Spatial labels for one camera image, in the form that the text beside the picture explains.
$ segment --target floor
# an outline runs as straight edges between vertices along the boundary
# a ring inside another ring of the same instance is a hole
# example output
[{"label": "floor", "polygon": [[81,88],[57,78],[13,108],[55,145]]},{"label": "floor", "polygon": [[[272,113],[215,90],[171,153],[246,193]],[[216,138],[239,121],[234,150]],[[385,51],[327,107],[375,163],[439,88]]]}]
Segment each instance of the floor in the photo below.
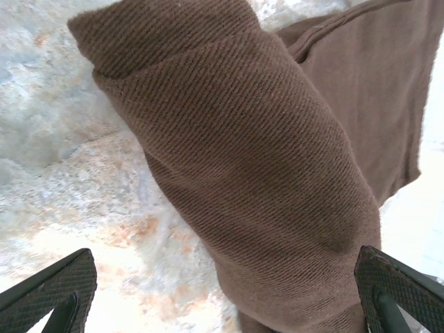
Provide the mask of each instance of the floor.
[{"label": "floor", "polygon": [[[238,332],[211,260],[160,193],[66,28],[76,13],[112,2],[0,2],[0,291],[89,247],[99,289],[87,333]],[[274,31],[359,2],[252,5]],[[381,209],[383,249],[442,278],[443,87],[444,45],[426,109],[423,174]]]}]

